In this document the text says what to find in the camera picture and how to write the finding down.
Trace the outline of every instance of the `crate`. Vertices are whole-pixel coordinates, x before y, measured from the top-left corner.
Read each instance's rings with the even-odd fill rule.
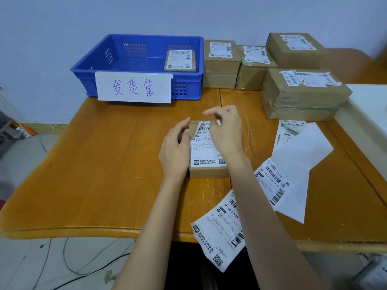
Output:
[[[204,45],[202,37],[109,34],[72,68],[90,97],[97,97],[95,72],[165,73],[168,50],[194,50],[198,72],[168,72],[171,98],[197,100],[202,96]]]

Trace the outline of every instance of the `person's right arm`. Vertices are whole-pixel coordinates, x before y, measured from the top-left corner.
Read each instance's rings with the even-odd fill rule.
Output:
[[[215,107],[203,114],[222,118],[220,126],[211,122],[210,134],[230,171],[247,252],[260,289],[323,289],[255,178],[243,151],[236,107]]]

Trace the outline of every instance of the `qr code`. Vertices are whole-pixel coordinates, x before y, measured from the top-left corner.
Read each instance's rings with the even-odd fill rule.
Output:
[[[217,266],[220,266],[220,265],[223,263],[223,261],[222,261],[222,259],[220,258],[219,254],[216,254],[216,255],[214,256],[213,260],[214,260],[214,262],[217,264]]]

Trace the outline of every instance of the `brown package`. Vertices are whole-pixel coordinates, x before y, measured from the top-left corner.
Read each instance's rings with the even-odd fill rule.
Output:
[[[281,71],[269,69],[261,95],[268,119],[328,121],[349,98],[352,91],[345,85],[327,87],[289,86]],[[297,70],[325,73],[324,70]]]
[[[267,49],[266,53],[270,64],[246,62],[243,46],[237,46],[237,48],[242,62],[239,67],[238,77],[236,78],[236,88],[239,90],[262,90],[267,70],[269,68],[277,68],[276,62]]]
[[[191,131],[191,140],[195,137],[195,132],[199,121],[191,121],[189,128]],[[190,157],[190,178],[225,178],[229,177],[230,173],[228,172],[227,166],[224,167],[208,167],[208,168],[195,168],[191,167],[191,157]]]
[[[281,35],[302,35],[316,50],[292,50],[288,47],[288,43],[283,41]],[[293,32],[271,32],[268,35],[266,48],[273,56],[279,68],[293,69],[320,69],[323,60],[329,52],[310,34]]]
[[[233,57],[210,57],[211,42],[230,43]],[[233,40],[205,40],[203,87],[234,88],[240,63],[241,58]]]
[[[164,71],[166,72],[196,72],[196,60],[195,60],[195,51],[192,50],[192,69],[167,69],[168,57],[170,51],[167,52],[167,58],[165,59]]]

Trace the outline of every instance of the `person's left arm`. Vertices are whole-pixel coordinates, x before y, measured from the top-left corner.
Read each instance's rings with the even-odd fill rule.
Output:
[[[161,146],[164,180],[148,220],[112,290],[164,289],[181,185],[190,161],[190,118],[172,128]],[[181,142],[178,136],[183,131]]]

